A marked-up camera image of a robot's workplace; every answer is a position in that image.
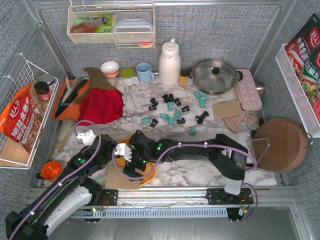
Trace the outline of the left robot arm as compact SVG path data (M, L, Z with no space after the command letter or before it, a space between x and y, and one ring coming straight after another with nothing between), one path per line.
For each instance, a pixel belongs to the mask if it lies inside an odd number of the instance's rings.
M46 240L65 219L89 203L100 204L103 187L91 176L112 159L116 142L107 134L97 136L67 162L60 176L20 213L5 218L9 240Z

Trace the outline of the cork mat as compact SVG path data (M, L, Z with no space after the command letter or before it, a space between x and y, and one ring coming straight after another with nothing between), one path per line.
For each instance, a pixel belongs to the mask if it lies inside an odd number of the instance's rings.
M239 100L229 100L212 105L213 116L215 119L240 116L242 108Z
M139 180L130 181L126 177L122 176L114 166L109 166L107 168L106 189L116 189L116 190L138 190L141 184Z

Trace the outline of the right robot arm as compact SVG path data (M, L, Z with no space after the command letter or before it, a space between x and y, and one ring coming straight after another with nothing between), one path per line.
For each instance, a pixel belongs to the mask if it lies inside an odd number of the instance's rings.
M219 133L205 141L180 142L168 138L155 141L137 130L129 139L131 160L125 162L123 173L130 178L141 178L136 170L144 171L146 164L180 160L209 161L224 177L224 191L237 196L245 178L248 149Z

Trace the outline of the orange storage basket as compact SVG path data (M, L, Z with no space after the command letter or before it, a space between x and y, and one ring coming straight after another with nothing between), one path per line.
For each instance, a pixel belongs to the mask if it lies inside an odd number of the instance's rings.
M129 143L129 138L126 138L122 141L118 141L117 144L128 144ZM116 158L115 160L116 162L116 165L120 168L120 170L123 172L123 168L125 167L126 165L126 160L124 159L124 157L121 157L121 158ZM144 171L141 171L139 169L136 169L136 171L145 176L153 167L154 167L154 163L153 162L147 162L146 163L146 169ZM155 177L157 175L157 170L154 169L150 175L148 175L147 177L145 177L144 179L140 180L140 187L143 187L145 185L147 185L148 183L152 182Z

